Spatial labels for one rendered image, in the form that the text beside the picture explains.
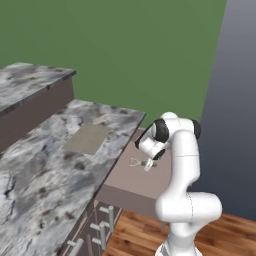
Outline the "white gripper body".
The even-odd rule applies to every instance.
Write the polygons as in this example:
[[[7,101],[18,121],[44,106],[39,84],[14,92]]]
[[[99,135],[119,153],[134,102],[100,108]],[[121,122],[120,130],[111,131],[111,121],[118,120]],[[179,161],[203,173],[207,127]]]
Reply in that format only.
[[[156,163],[152,159],[147,159],[145,162],[144,170],[149,171],[152,167],[155,167]]]

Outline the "grey metal peeler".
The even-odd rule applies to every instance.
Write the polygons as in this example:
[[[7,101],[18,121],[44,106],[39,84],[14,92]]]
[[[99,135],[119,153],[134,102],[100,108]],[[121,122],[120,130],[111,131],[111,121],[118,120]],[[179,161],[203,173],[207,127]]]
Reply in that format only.
[[[145,161],[141,161],[141,160],[138,160],[136,158],[131,158],[130,161],[129,161],[129,166],[130,167],[145,166],[145,165],[146,165]]]

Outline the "brown open drawer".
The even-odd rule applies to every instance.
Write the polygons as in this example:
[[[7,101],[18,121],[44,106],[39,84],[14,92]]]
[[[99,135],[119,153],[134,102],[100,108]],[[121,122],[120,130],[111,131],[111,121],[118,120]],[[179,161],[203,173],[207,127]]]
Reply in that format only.
[[[99,191],[97,199],[124,210],[156,218],[155,201],[169,184],[171,157],[167,150],[148,172],[141,165],[134,166],[134,160],[147,160],[134,145],[143,131],[143,128],[139,128],[135,132]]]

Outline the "brown raised counter block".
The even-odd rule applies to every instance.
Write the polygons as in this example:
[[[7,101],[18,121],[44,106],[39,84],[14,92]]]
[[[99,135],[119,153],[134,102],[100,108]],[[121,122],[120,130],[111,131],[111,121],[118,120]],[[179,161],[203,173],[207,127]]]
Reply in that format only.
[[[74,99],[75,74],[22,62],[0,69],[0,152]]]

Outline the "flat grey rectangular mat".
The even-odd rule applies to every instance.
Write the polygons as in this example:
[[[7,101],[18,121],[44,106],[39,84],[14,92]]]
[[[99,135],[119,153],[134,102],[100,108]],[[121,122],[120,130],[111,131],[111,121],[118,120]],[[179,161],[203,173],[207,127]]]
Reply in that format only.
[[[94,155],[105,141],[111,128],[102,125],[83,125],[64,145],[63,149],[79,154]]]

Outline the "brown cupboard front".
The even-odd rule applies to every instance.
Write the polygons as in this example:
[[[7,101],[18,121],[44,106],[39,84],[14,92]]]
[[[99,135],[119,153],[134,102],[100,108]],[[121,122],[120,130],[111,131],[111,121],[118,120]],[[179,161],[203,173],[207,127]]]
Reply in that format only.
[[[103,256],[104,251],[102,250],[100,245],[97,245],[91,241],[93,237],[99,238],[100,233],[90,227],[91,223],[95,223],[97,225],[100,224],[103,218],[99,208],[108,207],[110,204],[103,203],[101,201],[95,200],[93,205],[89,207],[88,211],[84,214],[83,219],[80,224],[78,224],[71,234],[66,239],[63,246],[57,250],[56,256],[69,256],[69,253],[72,250],[72,247],[67,244],[69,240],[76,242],[78,238],[82,238],[84,240],[84,244],[81,247],[77,256]],[[114,207],[114,229],[118,222],[118,219],[122,213],[122,209],[116,206]],[[106,242],[108,243],[112,233],[107,227],[105,227],[106,232]]]

